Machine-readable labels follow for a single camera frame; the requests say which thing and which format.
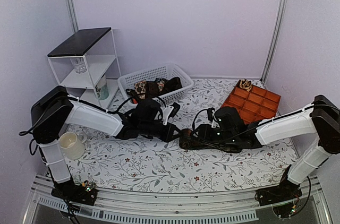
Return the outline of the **green brown patterned tie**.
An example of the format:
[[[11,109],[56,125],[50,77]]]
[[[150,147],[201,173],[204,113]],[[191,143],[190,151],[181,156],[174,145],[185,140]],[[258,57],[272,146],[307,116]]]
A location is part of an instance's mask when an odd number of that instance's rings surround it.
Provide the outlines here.
[[[239,147],[232,145],[231,143],[227,143],[226,140],[222,138],[220,134],[220,142],[218,143],[198,143],[195,142],[192,138],[193,131],[190,129],[183,129],[181,131],[181,136],[179,139],[179,146],[184,150],[207,150],[207,149],[215,149],[220,150],[226,153],[240,153],[242,149]]]

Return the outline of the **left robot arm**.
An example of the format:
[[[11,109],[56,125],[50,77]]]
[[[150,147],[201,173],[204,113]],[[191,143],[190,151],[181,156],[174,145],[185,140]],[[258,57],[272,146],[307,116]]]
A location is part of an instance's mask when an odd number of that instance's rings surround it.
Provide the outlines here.
[[[120,140],[144,136],[170,142],[180,134],[180,129],[168,121],[179,108],[177,103],[165,105],[146,99],[125,113],[119,108],[110,111],[76,98],[68,94],[65,87],[57,86],[31,107],[32,125],[19,135],[32,135],[59,192],[73,200],[79,195],[79,188],[56,143],[65,124],[85,126]]]

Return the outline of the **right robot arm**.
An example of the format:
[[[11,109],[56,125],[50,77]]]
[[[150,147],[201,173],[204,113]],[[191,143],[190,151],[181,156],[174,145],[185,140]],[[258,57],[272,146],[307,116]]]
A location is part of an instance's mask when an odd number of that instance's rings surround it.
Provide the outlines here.
[[[331,155],[339,153],[339,108],[325,96],[315,96],[305,107],[278,117],[245,124],[233,107],[222,107],[208,116],[216,125],[193,128],[191,138],[225,152],[257,149],[281,139],[315,134],[316,139],[297,162],[285,170],[275,188],[280,201],[287,200],[303,180]]]

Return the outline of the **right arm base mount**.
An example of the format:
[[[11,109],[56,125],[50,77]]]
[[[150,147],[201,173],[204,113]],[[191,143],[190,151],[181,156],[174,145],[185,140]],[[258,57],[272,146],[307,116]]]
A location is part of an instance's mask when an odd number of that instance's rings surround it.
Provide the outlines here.
[[[305,203],[302,204],[300,197],[302,191],[299,185],[283,182],[277,186],[258,189],[255,192],[254,199],[259,202],[260,206],[283,203],[291,200],[288,204],[281,204],[272,208],[273,213],[279,219],[290,219],[300,213],[308,203],[311,195],[311,180],[307,177],[309,188],[308,196]]]

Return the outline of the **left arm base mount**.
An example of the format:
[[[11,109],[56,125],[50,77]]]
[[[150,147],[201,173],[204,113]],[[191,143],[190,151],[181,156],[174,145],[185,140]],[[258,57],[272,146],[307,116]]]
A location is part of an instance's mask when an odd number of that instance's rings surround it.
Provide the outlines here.
[[[73,180],[64,183],[54,182],[51,195],[66,201],[94,206],[98,190],[87,180],[82,184],[75,184]]]

